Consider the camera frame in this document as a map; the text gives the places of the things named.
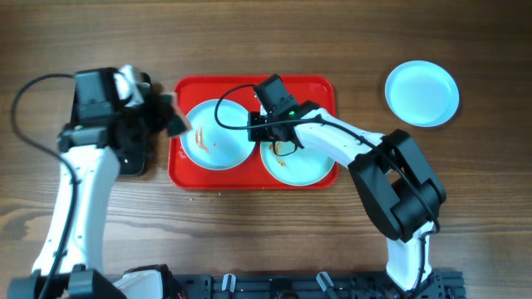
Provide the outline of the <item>white plate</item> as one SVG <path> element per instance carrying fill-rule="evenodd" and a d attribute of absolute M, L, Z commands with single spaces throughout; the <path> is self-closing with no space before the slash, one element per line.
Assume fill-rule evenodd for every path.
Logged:
<path fill-rule="evenodd" d="M 246 130 L 219 126 L 214 118 L 216 104 L 215 99 L 206 100 L 187 114 L 192 129 L 180 137 L 181 147 L 186 156 L 203 169 L 232 169 L 251 155 L 255 143 L 249 141 Z"/>
<path fill-rule="evenodd" d="M 295 187 L 309 186 L 324 179 L 335 162 L 309 148 L 296 148 L 292 142 L 262 142 L 260 157 L 265 169 L 279 182 Z"/>
<path fill-rule="evenodd" d="M 386 79 L 384 95 L 400 120 L 425 128 L 445 124 L 460 105 L 453 76 L 429 61 L 407 61 L 395 67 Z"/>

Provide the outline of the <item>green brown sponge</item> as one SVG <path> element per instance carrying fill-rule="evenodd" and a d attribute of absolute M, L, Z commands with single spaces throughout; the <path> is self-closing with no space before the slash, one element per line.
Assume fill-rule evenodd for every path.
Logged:
<path fill-rule="evenodd" d="M 167 135 L 170 138 L 175 138 L 189 132 L 192 129 L 192 125 L 178 106 L 177 94 L 174 92 L 162 93 L 160 99 L 164 103 L 163 108 L 167 114 Z"/>

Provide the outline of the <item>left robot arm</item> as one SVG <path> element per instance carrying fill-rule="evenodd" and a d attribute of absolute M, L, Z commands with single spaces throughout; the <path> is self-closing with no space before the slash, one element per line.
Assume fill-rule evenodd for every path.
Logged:
<path fill-rule="evenodd" d="M 71 118 L 52 150 L 23 134 L 13 100 L 13 133 L 57 159 L 60 183 L 52 221 L 29 277 L 14 278 L 10 298 L 182 298 L 184 288 L 165 264 L 134 267 L 110 281 L 103 273 L 103 234 L 111 190 L 122 175 L 145 171 L 153 135 L 178 117 L 170 94 L 158 94 L 150 76 L 131 65 L 79 71 Z"/>

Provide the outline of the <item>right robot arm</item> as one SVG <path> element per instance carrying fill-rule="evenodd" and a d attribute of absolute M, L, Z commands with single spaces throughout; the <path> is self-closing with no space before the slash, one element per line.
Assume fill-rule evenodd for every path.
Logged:
<path fill-rule="evenodd" d="M 387 275 L 405 295 L 420 295 L 431 275 L 428 241 L 441 230 L 446 191 L 414 139 L 404 130 L 361 130 L 315 102 L 298 103 L 279 75 L 253 91 L 261 110 L 249 117 L 249 139 L 288 142 L 346 167 L 367 216 L 387 239 Z"/>

